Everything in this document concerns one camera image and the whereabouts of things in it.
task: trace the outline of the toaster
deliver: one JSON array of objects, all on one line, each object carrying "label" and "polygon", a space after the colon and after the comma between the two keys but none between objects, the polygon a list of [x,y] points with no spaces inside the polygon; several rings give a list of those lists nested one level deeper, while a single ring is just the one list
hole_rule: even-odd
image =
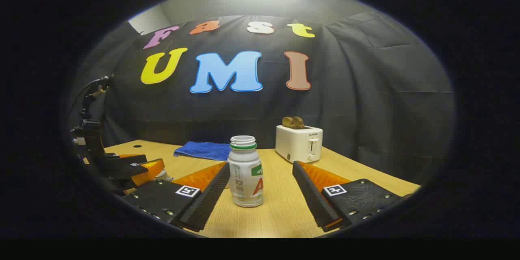
[{"label": "toaster", "polygon": [[321,158],[323,130],[305,126],[304,129],[291,129],[282,125],[276,127],[275,150],[288,162],[299,160],[304,163],[315,162]]}]

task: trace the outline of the cable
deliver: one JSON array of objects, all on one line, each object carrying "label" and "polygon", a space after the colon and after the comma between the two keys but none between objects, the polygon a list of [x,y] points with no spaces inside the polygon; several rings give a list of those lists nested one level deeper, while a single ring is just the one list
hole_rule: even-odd
[{"label": "cable", "polygon": [[80,90],[80,92],[78,93],[78,95],[76,96],[76,99],[74,99],[74,102],[72,103],[72,106],[69,110],[69,113],[67,114],[67,119],[70,119],[70,114],[72,113],[72,110],[74,110],[74,106],[76,105],[76,102],[78,102],[78,98],[81,96],[81,94],[89,87],[91,86],[92,84],[96,83],[96,82],[100,82],[102,79],[96,79],[96,80],[93,80],[91,82],[89,82],[87,85],[85,85],[83,87],[82,90]]}]

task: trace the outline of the blue letter m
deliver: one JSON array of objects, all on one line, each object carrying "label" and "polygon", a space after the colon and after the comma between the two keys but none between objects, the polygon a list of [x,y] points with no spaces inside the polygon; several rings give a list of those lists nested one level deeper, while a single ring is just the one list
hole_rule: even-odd
[{"label": "blue letter m", "polygon": [[258,91],[262,84],[256,75],[256,60],[262,54],[255,51],[238,53],[228,65],[217,53],[207,53],[196,57],[199,60],[199,71],[195,85],[190,87],[192,93],[210,92],[212,86],[208,83],[209,76],[220,91],[224,90],[236,74],[235,82],[231,84],[234,91]]}]

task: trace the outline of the wooden table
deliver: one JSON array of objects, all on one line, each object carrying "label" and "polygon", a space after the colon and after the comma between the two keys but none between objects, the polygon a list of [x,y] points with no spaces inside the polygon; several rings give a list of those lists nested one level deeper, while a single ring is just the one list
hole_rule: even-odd
[{"label": "wooden table", "polygon": [[[167,173],[175,179],[220,163],[217,160],[187,156],[174,157],[173,152],[179,147],[180,145],[135,140],[106,147],[105,151],[145,154],[148,160],[162,158]],[[206,227],[196,234],[210,238],[312,238],[334,232],[325,233],[316,226],[292,175],[292,164],[274,149],[257,151],[264,171],[264,203],[256,208],[239,207],[232,202],[231,192],[226,188]],[[321,159],[312,164],[351,181],[369,179],[399,196],[412,193],[420,187],[371,169],[325,147],[321,151]]]}]

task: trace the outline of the white bottle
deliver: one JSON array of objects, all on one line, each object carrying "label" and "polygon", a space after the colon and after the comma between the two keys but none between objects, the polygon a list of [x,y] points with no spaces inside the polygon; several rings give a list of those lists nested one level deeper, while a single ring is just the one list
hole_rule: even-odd
[{"label": "white bottle", "polygon": [[253,136],[233,136],[228,162],[229,189],[236,205],[252,208],[264,202],[264,172]]}]

